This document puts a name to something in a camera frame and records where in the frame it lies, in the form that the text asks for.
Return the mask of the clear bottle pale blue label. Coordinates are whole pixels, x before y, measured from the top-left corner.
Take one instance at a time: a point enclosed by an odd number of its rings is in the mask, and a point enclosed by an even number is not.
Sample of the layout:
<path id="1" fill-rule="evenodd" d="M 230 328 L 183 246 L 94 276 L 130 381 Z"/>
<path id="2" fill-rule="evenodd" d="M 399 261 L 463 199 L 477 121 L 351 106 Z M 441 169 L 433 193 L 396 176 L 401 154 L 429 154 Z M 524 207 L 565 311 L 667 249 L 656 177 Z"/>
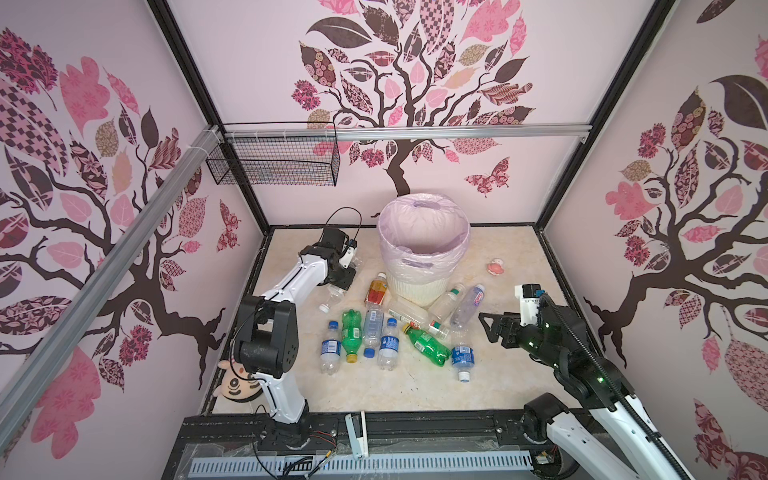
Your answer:
<path id="1" fill-rule="evenodd" d="M 370 306 L 366 311 L 363 325 L 363 346 L 365 349 L 376 349 L 380 342 L 384 324 L 384 310 L 381 305 Z"/>

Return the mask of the clear bottle green cap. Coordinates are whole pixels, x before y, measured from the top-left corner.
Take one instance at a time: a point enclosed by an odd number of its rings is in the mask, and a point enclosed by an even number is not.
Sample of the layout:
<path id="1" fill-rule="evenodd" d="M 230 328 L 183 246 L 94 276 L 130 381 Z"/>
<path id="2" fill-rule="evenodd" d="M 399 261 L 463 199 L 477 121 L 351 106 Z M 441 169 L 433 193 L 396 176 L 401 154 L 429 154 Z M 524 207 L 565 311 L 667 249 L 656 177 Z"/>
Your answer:
<path id="1" fill-rule="evenodd" d="M 453 312 L 458 308 L 461 300 L 466 293 L 466 286 L 462 283 L 454 284 L 449 290 L 445 291 L 429 307 L 428 314 L 431 321 L 445 322 Z"/>

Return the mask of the clear bottle red white label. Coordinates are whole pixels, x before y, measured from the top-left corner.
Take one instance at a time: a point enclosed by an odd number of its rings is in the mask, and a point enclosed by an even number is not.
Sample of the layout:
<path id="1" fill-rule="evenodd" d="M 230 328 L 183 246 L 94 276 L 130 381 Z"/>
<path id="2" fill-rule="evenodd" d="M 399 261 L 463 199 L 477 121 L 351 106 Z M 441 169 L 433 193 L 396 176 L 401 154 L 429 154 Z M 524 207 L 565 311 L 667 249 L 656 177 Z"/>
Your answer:
<path id="1" fill-rule="evenodd" d="M 318 309 L 323 313 L 330 313 L 346 296 L 346 291 L 335 285 L 328 285 L 327 292 L 323 300 L 318 305 Z"/>

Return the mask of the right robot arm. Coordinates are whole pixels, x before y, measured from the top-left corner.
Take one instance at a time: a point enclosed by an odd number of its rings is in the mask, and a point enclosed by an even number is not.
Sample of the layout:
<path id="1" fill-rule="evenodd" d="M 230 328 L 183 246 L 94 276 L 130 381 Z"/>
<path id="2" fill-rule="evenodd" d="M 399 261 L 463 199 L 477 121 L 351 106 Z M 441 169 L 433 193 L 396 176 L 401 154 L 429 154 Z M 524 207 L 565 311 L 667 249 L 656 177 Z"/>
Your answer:
<path id="1" fill-rule="evenodd" d="M 546 293 L 523 298 L 517 313 L 478 315 L 488 340 L 520 348 L 552 369 L 557 382 L 619 447 L 614 454 L 555 395 L 523 408 L 522 430 L 535 443 L 552 443 L 594 479 L 690 479 L 692 473 L 654 425 L 619 369 L 588 345 L 586 324 Z"/>

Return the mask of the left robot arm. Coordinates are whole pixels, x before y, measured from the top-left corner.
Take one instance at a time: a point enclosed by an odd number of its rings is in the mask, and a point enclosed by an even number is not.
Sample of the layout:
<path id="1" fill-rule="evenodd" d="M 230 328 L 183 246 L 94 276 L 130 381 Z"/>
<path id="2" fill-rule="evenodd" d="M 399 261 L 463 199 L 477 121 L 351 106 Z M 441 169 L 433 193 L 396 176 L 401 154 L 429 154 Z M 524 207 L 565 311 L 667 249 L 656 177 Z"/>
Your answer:
<path id="1" fill-rule="evenodd" d="M 278 423 L 299 424 L 309 411 L 290 373 L 299 352 L 299 306 L 318 286 L 349 289 L 357 273 L 356 252 L 356 236 L 326 226 L 318 241 L 298 252 L 291 270 L 274 287 L 240 303 L 230 341 L 232 372 L 262 388 Z"/>

